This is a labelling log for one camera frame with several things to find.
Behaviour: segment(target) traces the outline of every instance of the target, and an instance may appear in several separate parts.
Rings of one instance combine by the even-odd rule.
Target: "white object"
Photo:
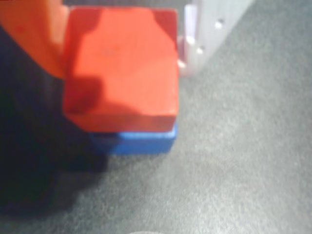
[[[193,0],[185,6],[184,35],[178,39],[181,76],[203,68],[253,1]]]

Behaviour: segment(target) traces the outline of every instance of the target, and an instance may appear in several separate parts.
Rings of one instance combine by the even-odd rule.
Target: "red toy block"
[[[166,132],[178,113],[175,10],[74,7],[63,111],[88,132]]]

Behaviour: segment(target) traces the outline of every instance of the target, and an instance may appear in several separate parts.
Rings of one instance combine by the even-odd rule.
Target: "blue block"
[[[92,133],[96,147],[105,154],[163,154],[170,151],[177,136],[177,124],[170,132]]]

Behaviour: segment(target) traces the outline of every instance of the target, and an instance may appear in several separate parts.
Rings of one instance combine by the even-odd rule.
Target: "building block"
[[[178,113],[177,13],[74,7],[63,112],[87,132],[167,132]]]
[[[62,0],[0,0],[0,25],[44,70],[64,77],[61,54],[69,8]]]
[[[170,151],[177,137],[177,124],[164,133],[93,133],[90,137],[95,146],[108,155],[163,154]]]

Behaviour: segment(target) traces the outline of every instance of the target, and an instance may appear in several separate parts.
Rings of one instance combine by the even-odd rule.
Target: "stacked blocks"
[[[178,113],[176,38],[174,10],[74,7],[64,114],[109,153],[167,152]]]

